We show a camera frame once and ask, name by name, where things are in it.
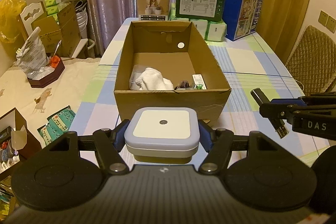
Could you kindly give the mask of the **white square night light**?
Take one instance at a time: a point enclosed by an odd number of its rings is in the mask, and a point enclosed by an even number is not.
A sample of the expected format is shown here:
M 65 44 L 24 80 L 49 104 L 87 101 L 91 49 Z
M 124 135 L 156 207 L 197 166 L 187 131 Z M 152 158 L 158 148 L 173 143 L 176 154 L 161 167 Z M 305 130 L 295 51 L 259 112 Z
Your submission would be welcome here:
M 131 118 L 124 139 L 135 157 L 189 161 L 200 142 L 197 113 L 187 107 L 143 107 Z

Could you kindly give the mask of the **white cloth sock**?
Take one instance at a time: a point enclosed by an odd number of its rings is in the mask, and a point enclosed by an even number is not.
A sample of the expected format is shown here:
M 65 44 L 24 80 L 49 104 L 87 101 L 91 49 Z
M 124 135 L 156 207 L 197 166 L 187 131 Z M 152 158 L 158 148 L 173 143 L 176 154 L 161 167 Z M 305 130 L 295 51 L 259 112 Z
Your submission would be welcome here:
M 164 78 L 160 71 L 154 68 L 146 68 L 145 71 L 136 79 L 136 84 L 141 91 L 163 91 L 173 90 L 173 83 Z

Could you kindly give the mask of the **long white medicine box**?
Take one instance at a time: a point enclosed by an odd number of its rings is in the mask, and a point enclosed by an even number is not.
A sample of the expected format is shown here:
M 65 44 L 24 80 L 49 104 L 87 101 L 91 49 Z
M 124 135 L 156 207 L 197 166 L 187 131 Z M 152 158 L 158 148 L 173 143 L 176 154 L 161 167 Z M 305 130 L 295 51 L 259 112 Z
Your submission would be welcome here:
M 193 74 L 194 89 L 206 90 L 206 84 L 201 74 Z

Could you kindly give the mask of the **dark velvet scrunchie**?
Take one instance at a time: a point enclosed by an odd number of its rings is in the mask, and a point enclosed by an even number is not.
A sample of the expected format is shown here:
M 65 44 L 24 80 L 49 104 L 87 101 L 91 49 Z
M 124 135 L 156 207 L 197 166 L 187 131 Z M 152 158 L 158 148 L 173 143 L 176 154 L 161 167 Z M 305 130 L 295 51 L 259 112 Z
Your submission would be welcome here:
M 189 84 L 189 82 L 186 80 L 183 80 L 175 87 L 175 90 L 187 90 L 191 88 L 192 86 Z

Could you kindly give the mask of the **quilted chair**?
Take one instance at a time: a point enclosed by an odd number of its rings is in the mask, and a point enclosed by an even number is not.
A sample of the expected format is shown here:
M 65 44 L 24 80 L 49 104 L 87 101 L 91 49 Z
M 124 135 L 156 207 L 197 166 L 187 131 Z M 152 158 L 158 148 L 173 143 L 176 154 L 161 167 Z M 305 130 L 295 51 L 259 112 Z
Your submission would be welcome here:
M 335 42 L 314 26 L 307 26 L 285 64 L 305 95 L 335 88 Z

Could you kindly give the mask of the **checked bed sheet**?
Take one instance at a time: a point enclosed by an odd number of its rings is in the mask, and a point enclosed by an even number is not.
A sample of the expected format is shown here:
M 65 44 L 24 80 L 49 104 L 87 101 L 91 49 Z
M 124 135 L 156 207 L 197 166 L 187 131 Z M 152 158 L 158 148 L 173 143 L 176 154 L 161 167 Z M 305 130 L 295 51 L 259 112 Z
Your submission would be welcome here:
M 114 98 L 120 53 L 133 18 L 127 18 L 108 48 L 89 82 L 71 130 L 79 135 L 90 135 L 101 128 L 115 128 L 121 121 Z M 270 122 L 259 114 L 259 107 L 250 92 L 260 88 L 273 98 L 303 96 L 297 81 L 258 33 L 242 39 L 209 42 L 230 87 L 231 94 L 214 128 L 227 128 L 246 135 L 252 130 L 267 134 L 274 141 L 311 166 L 325 149 L 326 139 L 290 132 L 279 138 Z

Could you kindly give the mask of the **green tea packets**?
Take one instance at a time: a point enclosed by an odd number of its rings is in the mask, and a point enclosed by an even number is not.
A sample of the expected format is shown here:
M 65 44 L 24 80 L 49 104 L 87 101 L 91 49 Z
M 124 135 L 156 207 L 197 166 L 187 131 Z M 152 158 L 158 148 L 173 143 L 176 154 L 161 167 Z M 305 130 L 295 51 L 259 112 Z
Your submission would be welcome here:
M 45 145 L 49 145 L 64 133 L 70 130 L 75 118 L 75 112 L 70 106 L 66 106 L 47 118 L 47 123 L 38 128 L 39 135 L 43 138 Z

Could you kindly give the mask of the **dark wooden tray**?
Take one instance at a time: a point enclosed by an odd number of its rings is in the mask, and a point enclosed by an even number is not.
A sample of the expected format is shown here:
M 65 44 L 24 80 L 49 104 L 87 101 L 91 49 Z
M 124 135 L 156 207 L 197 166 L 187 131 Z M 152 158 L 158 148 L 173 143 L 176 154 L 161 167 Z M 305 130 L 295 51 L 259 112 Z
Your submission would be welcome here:
M 59 79 L 63 73 L 65 66 L 61 58 L 57 55 L 51 57 L 49 66 L 46 66 L 46 71 L 42 73 L 42 78 L 38 80 L 28 79 L 32 88 L 45 88 L 49 84 Z

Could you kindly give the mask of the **open cardboard box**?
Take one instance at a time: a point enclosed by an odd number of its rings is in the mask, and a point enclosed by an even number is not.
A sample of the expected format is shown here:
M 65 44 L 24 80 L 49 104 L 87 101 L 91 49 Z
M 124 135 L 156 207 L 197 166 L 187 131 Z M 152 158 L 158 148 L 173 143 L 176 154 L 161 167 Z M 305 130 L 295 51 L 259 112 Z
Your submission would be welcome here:
M 129 85 L 133 68 L 154 68 L 177 86 L 201 75 L 205 90 L 137 91 Z M 142 107 L 189 107 L 213 126 L 231 88 L 205 40 L 191 22 L 134 21 L 127 31 L 114 86 L 121 119 L 131 119 Z

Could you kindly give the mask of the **green tissue pack stack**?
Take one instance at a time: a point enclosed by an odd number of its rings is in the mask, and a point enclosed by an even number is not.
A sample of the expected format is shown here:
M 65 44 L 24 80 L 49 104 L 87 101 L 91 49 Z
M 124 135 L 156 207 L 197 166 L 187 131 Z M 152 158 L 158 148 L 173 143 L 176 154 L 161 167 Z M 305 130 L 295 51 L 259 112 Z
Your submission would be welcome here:
M 169 20 L 193 22 L 198 32 L 206 41 L 222 42 L 227 32 L 227 25 L 223 20 L 214 22 L 205 19 L 177 17 L 175 3 L 171 3 L 170 5 Z

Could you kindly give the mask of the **brown cardboard box stack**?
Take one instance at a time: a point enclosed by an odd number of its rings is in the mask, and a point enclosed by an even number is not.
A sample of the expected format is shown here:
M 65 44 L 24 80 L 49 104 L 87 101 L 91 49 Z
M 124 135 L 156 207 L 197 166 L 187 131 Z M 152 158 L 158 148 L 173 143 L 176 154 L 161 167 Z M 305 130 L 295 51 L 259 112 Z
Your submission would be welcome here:
M 81 40 L 74 4 L 68 3 L 56 15 L 58 22 L 52 15 L 48 16 L 47 12 L 44 12 L 33 21 L 32 28 L 39 27 L 41 29 L 39 37 L 46 53 L 54 53 L 58 42 L 61 40 L 57 54 L 60 57 L 72 57 Z

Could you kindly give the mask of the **large green carton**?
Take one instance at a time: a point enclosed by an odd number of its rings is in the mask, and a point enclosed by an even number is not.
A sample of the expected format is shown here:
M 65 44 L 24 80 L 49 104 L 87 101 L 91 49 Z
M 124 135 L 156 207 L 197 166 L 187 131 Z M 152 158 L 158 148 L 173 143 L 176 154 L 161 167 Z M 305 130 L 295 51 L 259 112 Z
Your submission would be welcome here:
M 220 22 L 225 0 L 175 0 L 175 15 L 179 18 Z

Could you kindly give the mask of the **white photo box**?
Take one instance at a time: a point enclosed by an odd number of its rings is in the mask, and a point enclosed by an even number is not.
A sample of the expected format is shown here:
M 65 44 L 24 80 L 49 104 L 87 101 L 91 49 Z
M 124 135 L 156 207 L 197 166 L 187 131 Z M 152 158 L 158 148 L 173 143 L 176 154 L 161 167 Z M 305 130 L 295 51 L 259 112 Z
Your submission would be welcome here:
M 170 0 L 137 0 L 139 20 L 167 21 Z

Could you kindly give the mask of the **white chair back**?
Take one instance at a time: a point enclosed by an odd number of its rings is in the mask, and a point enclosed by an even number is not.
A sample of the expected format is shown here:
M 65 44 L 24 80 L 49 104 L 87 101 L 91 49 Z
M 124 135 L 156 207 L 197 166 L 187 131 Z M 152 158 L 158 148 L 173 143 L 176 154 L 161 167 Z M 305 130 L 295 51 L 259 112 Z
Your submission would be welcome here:
M 17 16 L 17 23 L 23 38 L 26 40 L 33 32 L 32 23 L 45 13 L 43 2 L 31 3 L 27 5 Z

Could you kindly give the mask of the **yellow plastic bag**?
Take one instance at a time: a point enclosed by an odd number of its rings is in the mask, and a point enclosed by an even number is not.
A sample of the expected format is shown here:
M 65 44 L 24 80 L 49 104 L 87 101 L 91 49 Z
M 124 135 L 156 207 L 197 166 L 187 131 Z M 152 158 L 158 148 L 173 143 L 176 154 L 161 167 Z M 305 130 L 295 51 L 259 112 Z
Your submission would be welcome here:
M 24 43 L 17 16 L 25 6 L 26 0 L 1 0 L 1 73 L 13 65 Z

